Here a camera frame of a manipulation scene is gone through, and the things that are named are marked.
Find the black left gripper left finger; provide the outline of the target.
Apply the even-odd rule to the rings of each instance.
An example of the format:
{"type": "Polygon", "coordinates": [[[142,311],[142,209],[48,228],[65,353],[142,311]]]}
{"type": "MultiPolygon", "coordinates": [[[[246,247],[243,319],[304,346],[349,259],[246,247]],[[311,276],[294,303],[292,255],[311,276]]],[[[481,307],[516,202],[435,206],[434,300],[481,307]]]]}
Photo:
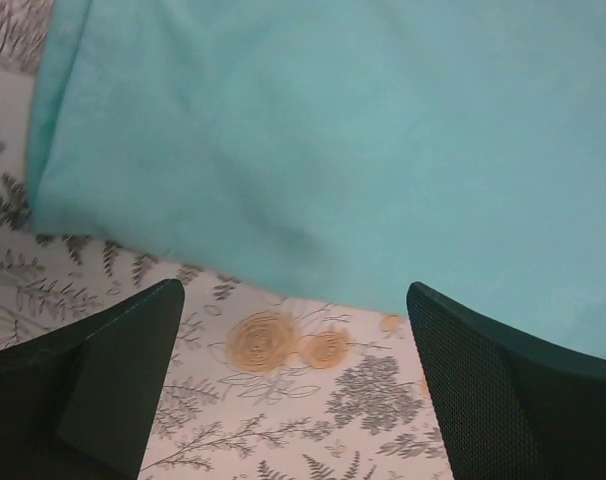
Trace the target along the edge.
{"type": "Polygon", "coordinates": [[[0,479],[135,479],[185,300],[163,280],[0,351],[0,479]]]}

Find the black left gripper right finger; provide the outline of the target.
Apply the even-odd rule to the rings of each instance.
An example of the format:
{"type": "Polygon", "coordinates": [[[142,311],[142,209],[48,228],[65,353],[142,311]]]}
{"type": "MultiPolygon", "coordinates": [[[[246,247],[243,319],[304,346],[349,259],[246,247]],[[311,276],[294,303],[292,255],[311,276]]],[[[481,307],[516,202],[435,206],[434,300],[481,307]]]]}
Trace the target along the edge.
{"type": "Polygon", "coordinates": [[[606,360],[413,283],[407,309],[456,479],[606,479],[606,360]]]}

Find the teal t shirt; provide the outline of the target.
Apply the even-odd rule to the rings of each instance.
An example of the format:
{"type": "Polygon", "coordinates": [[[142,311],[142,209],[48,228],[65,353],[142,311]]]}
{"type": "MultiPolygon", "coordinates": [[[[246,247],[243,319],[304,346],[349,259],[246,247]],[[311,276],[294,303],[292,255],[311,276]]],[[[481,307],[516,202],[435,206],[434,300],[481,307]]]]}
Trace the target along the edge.
{"type": "Polygon", "coordinates": [[[32,229],[606,359],[606,1],[58,1],[32,229]]]}

